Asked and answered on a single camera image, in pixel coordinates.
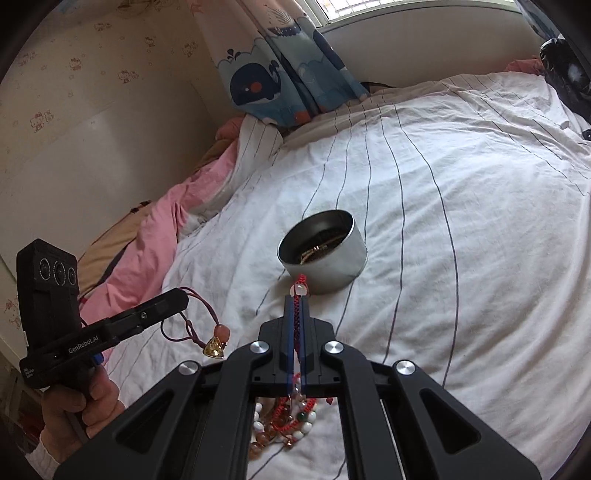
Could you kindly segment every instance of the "wrinkled sheet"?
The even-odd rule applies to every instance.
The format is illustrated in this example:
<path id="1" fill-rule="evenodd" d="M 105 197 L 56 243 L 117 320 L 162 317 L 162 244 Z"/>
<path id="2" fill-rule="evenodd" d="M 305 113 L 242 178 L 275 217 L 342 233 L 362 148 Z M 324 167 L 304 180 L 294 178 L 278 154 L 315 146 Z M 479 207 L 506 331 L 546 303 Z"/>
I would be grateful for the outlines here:
<path id="1" fill-rule="evenodd" d="M 218 213 L 236 188 L 255 170 L 251 158 L 238 158 L 242 118 L 233 118 L 216 133 L 216 140 L 229 146 L 219 158 L 173 186 L 151 205 L 135 239 L 109 278 L 99 285 L 80 308 L 90 324 L 135 307 L 158 295 L 166 272 L 173 263 L 183 229 L 196 232 Z"/>
<path id="2" fill-rule="evenodd" d="M 346 209 L 368 263 L 351 286 L 313 296 L 311 314 L 373 361 L 415 361 L 549 479 L 591 420 L 588 127 L 543 77 L 513 72 L 385 90 L 285 142 L 247 117 L 239 158 L 259 167 L 187 232 L 163 290 L 190 286 L 211 302 L 232 329 L 230 353 L 282 314 L 285 233 Z M 191 302 L 188 315 L 208 338 L 204 307 Z M 184 336 L 177 317 L 165 330 Z M 129 404 L 186 359 L 211 361 L 155 326 L 116 347 L 107 368 Z M 280 449 L 251 462 L 248 478 L 347 477 L 335 405 Z"/>

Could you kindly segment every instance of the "black plastic bag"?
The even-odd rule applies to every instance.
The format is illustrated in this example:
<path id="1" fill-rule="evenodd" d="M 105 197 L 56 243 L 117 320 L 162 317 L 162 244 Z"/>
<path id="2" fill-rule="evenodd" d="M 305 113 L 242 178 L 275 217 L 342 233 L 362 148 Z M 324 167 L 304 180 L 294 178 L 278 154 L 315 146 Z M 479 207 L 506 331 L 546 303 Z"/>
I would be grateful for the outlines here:
<path id="1" fill-rule="evenodd" d="M 542 45 L 545 78 L 562 102 L 591 123 L 591 82 L 566 40 L 553 38 Z"/>

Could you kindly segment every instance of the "window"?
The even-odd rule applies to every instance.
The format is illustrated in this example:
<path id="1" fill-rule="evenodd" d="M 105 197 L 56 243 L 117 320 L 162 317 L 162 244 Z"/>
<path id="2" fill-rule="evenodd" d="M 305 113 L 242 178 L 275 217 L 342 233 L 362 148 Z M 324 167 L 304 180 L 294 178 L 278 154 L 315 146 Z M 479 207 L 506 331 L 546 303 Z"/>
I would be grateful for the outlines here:
<path id="1" fill-rule="evenodd" d="M 365 12 L 369 9 L 388 7 L 417 0 L 297 0 L 317 25 L 326 25 L 339 18 Z M 511 5 L 514 0 L 481 0 L 496 4 Z"/>

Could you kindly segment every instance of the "blue curtain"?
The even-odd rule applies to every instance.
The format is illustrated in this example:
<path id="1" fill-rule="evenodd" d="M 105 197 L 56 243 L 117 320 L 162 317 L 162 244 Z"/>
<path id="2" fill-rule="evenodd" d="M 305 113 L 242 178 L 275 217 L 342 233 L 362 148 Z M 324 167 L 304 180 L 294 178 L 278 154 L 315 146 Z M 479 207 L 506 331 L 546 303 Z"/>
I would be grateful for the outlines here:
<path id="1" fill-rule="evenodd" d="M 523 16 L 531 25 L 531 28 L 544 40 L 558 38 L 560 31 L 552 23 L 542 10 L 535 6 L 531 0 L 515 0 L 515 3 L 523 13 Z"/>
<path id="2" fill-rule="evenodd" d="M 187 0 L 234 106 L 282 127 L 367 90 L 295 0 Z"/>

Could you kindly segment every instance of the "human hand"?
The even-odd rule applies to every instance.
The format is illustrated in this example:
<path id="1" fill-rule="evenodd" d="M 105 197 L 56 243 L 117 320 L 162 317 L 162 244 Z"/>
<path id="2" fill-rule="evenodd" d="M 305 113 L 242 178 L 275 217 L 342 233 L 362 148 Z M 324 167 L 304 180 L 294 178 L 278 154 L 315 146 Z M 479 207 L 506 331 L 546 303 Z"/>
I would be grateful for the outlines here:
<path id="1" fill-rule="evenodd" d="M 48 453 L 58 462 L 64 462 L 77 451 L 82 442 L 66 417 L 66 412 L 82 412 L 82 421 L 87 425 L 86 434 L 89 438 L 96 436 L 125 410 L 118 400 L 119 388 L 109 380 L 106 370 L 99 365 L 90 380 L 91 400 L 87 400 L 80 392 L 54 385 L 49 388 L 41 400 L 45 428 L 40 440 Z"/>

